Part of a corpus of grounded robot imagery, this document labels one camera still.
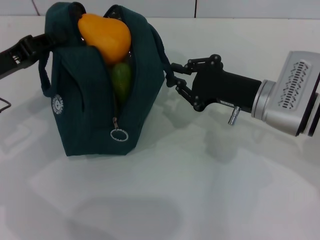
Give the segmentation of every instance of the white logo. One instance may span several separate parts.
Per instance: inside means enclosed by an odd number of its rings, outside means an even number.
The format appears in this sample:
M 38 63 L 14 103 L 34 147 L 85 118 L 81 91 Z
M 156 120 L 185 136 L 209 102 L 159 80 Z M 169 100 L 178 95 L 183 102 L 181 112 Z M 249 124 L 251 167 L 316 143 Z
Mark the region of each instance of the white logo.
M 64 109 L 64 101 L 62 100 L 60 95 L 55 95 L 52 99 L 52 109 L 55 112 L 55 114 L 62 113 L 62 110 Z

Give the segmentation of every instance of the white tabletop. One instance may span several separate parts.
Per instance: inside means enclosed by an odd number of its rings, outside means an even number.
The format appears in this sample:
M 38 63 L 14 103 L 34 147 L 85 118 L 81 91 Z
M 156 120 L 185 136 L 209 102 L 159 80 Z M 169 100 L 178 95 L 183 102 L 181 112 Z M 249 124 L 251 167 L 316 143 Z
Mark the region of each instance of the white tabletop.
M 151 18 L 171 62 L 220 54 L 276 81 L 290 50 L 320 53 L 320 20 Z M 44 30 L 0 17 L 0 49 Z M 318 240 L 320 130 L 293 137 L 232 109 L 198 113 L 163 86 L 127 156 L 66 157 L 38 65 L 0 80 L 1 240 Z

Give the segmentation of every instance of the green fruit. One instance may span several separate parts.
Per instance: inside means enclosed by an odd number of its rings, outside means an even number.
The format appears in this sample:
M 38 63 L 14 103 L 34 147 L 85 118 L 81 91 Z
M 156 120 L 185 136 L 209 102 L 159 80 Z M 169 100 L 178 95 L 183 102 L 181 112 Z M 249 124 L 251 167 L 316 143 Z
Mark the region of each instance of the green fruit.
M 123 105 L 128 99 L 131 90 L 131 67 L 123 62 L 114 65 L 111 80 L 114 94 L 120 105 Z

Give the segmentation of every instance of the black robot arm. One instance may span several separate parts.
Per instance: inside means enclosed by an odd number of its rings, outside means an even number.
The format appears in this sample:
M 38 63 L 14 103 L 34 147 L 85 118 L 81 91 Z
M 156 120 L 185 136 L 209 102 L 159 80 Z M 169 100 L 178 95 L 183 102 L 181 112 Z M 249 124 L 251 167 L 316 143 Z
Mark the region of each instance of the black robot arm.
M 190 59 L 182 66 L 171 64 L 171 69 L 180 74 L 196 73 L 192 89 L 187 87 L 187 82 L 176 76 L 167 78 L 167 86 L 176 86 L 176 91 L 183 96 L 198 112 L 212 103 L 220 103 L 234 108 L 233 125 L 239 111 L 251 113 L 255 97 L 261 81 L 236 75 L 223 70 L 221 57 L 213 54 L 207 58 Z

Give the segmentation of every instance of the teal bag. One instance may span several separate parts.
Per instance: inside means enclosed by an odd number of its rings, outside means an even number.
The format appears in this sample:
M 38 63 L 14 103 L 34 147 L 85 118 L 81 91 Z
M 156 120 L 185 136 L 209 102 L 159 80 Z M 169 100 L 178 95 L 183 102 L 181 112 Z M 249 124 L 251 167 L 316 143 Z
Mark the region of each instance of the teal bag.
M 52 51 L 51 83 L 45 70 L 49 53 L 39 60 L 41 88 L 51 98 L 67 156 L 126 155 L 137 145 L 163 85 L 164 71 L 167 75 L 173 72 L 162 40 L 147 20 L 123 6 L 112 6 L 104 17 L 121 19 L 128 26 L 133 68 L 130 96 L 116 113 L 107 66 L 100 52 L 86 45 L 78 30 L 78 20 L 85 12 L 78 2 L 58 2 L 47 11 L 45 33 L 67 40 Z

